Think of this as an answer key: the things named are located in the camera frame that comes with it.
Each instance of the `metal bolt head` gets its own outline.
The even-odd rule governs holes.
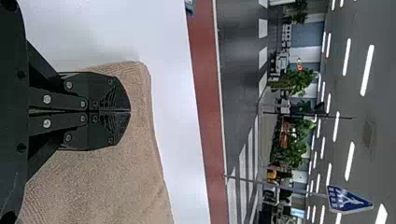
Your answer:
[[[51,101],[50,95],[44,95],[43,97],[44,104],[48,105],[50,104],[50,101]]]
[[[20,79],[26,78],[26,74],[22,71],[18,71],[17,72],[17,77]]]
[[[19,145],[17,145],[17,151],[19,153],[24,153],[26,151],[27,147],[25,144],[20,143]]]
[[[85,101],[81,101],[81,108],[85,108],[85,106],[87,106],[87,103],[85,103]]]
[[[71,90],[73,88],[73,83],[72,82],[66,82],[66,88]]]
[[[108,85],[112,86],[114,83],[114,79],[111,77],[108,79]]]
[[[43,127],[47,128],[47,129],[50,127],[50,120],[49,119],[44,119]]]
[[[95,115],[92,117],[92,123],[97,123],[98,122],[98,117]]]
[[[70,133],[68,133],[66,135],[66,137],[64,138],[64,140],[66,140],[66,142],[70,142],[72,140],[72,135]]]
[[[98,102],[97,101],[93,101],[92,102],[92,107],[94,107],[94,108],[98,107]]]

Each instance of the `asphalt road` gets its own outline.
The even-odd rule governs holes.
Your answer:
[[[340,121],[335,143],[332,141],[334,120],[322,122],[314,150],[320,154],[321,139],[326,136],[324,159],[318,157],[317,169],[312,171],[309,183],[311,179],[316,182],[317,175],[321,174],[319,191],[324,193],[331,162],[331,184],[354,191],[375,203],[374,210],[343,216],[341,223],[374,224],[381,203],[389,213],[386,223],[396,223],[396,180],[393,178],[393,165],[396,163],[396,119],[393,117],[396,108],[396,76],[393,70],[396,66],[396,25],[393,13],[396,1],[345,0],[344,6],[340,7],[340,1],[336,0],[335,11],[331,10],[331,5],[325,25],[325,31],[332,33],[330,57],[326,59],[323,54],[321,64],[322,79],[326,82],[325,99],[330,92],[331,114],[339,111],[342,116],[356,118]],[[351,38],[351,51],[347,73],[343,77],[348,38]],[[375,53],[367,92],[363,97],[360,94],[361,83],[370,45],[375,45]],[[346,181],[351,141],[356,149],[350,178]],[[325,204],[328,208],[328,203],[315,197],[307,201],[311,207],[317,207],[315,223],[320,223],[321,206]],[[323,223],[335,223],[335,219],[336,214],[326,209]]]

